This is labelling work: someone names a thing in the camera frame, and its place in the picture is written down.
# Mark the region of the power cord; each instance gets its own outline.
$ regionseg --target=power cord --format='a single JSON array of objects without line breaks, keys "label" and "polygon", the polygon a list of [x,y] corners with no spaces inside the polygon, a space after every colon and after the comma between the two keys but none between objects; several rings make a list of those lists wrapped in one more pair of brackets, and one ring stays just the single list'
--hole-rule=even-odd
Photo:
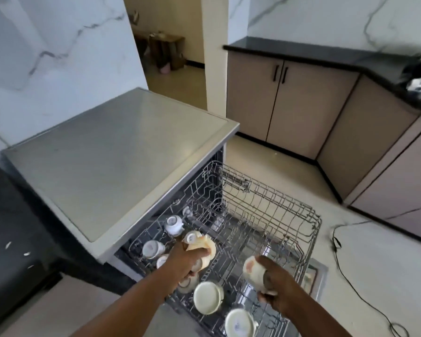
[{"label": "power cord", "polygon": [[[387,217],[385,218],[385,220],[391,220],[391,219],[395,219],[399,216],[403,216],[412,212],[416,212],[418,210],[421,210],[420,208],[416,208],[416,209],[412,209],[412,210],[408,210],[404,213],[401,213],[399,215],[394,215],[391,217]],[[342,248],[342,244],[340,243],[340,240],[337,239],[337,237],[335,236],[335,231],[340,228],[340,227],[348,227],[348,226],[356,226],[356,225],[363,225],[364,223],[370,223],[372,222],[371,220],[368,221],[362,221],[362,222],[357,222],[357,223],[345,223],[343,225],[337,225],[334,227],[334,230],[332,231],[332,250],[334,252],[334,256],[335,256],[335,262],[337,263],[337,268],[340,271],[340,273],[342,274],[343,278],[345,278],[345,280],[347,281],[347,283],[349,284],[349,286],[351,286],[351,288],[354,290],[354,292],[356,293],[356,295],[364,302],[366,303],[369,307],[371,307],[372,309],[376,310],[377,312],[379,312],[382,316],[385,317],[385,319],[388,322],[388,329],[390,330],[390,333],[394,336],[394,337],[410,337],[409,331],[400,323],[396,323],[396,322],[392,322],[390,321],[390,319],[387,317],[387,315],[385,313],[383,313],[382,311],[380,311],[378,308],[374,307],[373,305],[371,305],[369,302],[367,302],[365,299],[363,299],[363,297],[359,294],[359,292],[354,288],[354,286],[352,285],[352,283],[349,281],[349,279],[345,276],[345,274],[343,273],[341,267],[340,267],[340,262],[338,261],[338,256],[337,256],[337,252],[339,249]],[[404,335],[401,335],[397,330],[396,327],[401,328],[404,331]]]}]

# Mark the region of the wire rack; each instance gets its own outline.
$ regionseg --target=wire rack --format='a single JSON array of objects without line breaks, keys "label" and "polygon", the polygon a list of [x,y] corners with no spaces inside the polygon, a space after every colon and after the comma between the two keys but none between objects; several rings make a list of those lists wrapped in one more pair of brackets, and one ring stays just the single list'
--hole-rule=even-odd
[{"label": "wire rack", "polygon": [[251,255],[267,255],[301,283],[320,229],[320,216],[307,204],[212,161],[180,199],[153,217],[130,242],[129,255],[145,274],[155,269],[155,260],[142,257],[143,244],[153,239],[169,250],[175,242],[163,228],[170,215],[182,217],[185,233],[196,230],[213,239],[217,254],[200,272],[200,281],[216,281],[225,290],[222,307],[212,315],[202,315],[194,308],[193,293],[175,291],[169,298],[171,304],[185,309],[211,336],[225,335],[225,316],[235,306],[252,313],[259,323],[257,336],[281,336],[288,320],[257,300],[255,290],[242,276],[243,263]]}]

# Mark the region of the cabinet handle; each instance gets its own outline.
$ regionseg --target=cabinet handle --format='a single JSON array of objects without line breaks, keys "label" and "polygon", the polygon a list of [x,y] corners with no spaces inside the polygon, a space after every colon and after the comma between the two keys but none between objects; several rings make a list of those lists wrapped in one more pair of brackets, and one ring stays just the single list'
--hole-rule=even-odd
[{"label": "cabinet handle", "polygon": [[287,74],[287,71],[289,70],[289,68],[288,67],[286,67],[286,70],[284,71],[284,77],[282,77],[282,83],[284,84],[285,83],[285,81],[286,81],[286,74]]},{"label": "cabinet handle", "polygon": [[276,81],[276,74],[277,74],[277,69],[279,68],[279,65],[276,65],[276,68],[274,69],[274,77],[273,77],[273,81]]}]

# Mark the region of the cabinet door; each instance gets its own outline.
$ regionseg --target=cabinet door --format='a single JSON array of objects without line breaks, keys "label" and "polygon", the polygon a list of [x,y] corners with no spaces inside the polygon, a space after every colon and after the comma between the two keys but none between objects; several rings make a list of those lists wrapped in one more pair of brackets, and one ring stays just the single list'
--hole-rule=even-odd
[{"label": "cabinet door", "polygon": [[421,136],[352,205],[421,236]]},{"label": "cabinet door", "polygon": [[361,77],[317,159],[342,199],[419,114],[382,86]]},{"label": "cabinet door", "polygon": [[357,77],[286,61],[267,142],[315,159]]},{"label": "cabinet door", "polygon": [[282,65],[279,59],[229,52],[226,116],[240,123],[240,132],[267,139]]}]

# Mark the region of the floor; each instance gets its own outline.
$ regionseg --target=floor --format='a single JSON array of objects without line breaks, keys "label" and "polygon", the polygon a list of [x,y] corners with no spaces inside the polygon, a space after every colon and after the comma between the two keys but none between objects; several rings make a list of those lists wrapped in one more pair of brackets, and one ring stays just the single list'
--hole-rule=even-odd
[{"label": "floor", "polygon": [[[320,303],[355,337],[389,337],[385,318],[363,303],[337,271],[330,247],[334,225],[365,219],[336,203],[314,166],[237,136],[227,144],[226,163],[314,207],[323,224],[312,257],[329,268]],[[412,337],[421,336],[421,243],[372,223],[340,228],[337,237],[343,245],[338,252],[341,267],[358,291]],[[68,336],[116,298],[66,278],[2,336]],[[182,319],[177,330],[164,334],[157,329],[165,321],[164,310],[168,308],[160,309],[147,336],[185,335]]]},{"label": "floor", "polygon": [[185,66],[169,74],[160,74],[156,66],[146,65],[145,77],[150,91],[207,110],[204,69]]}]

